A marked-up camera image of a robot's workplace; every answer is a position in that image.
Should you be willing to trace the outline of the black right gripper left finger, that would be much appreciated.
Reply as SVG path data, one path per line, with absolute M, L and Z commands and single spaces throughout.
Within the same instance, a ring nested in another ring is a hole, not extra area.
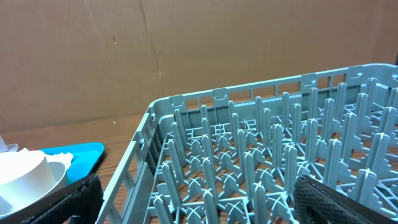
M 98 174 L 90 174 L 87 178 L 48 210 L 26 218 L 21 223 L 56 224 L 70 218 L 69 223 L 94 224 L 104 202 L 103 188 Z

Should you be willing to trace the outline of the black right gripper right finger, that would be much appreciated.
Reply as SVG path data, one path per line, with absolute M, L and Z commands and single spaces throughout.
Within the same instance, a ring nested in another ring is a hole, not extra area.
M 294 187 L 294 211 L 299 223 L 395 223 L 307 175 L 298 177 Z

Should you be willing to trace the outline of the white napkin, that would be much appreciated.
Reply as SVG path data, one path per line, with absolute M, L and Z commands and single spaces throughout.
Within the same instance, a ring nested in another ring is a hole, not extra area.
M 72 160 L 73 160 L 73 154 L 70 152 L 67 153 L 59 153 L 59 154 L 46 154 L 43 151 L 36 151 L 38 153 L 44 154 L 46 157 L 46 160 L 48 162 L 61 162 L 66 170 L 68 170 L 72 164 Z

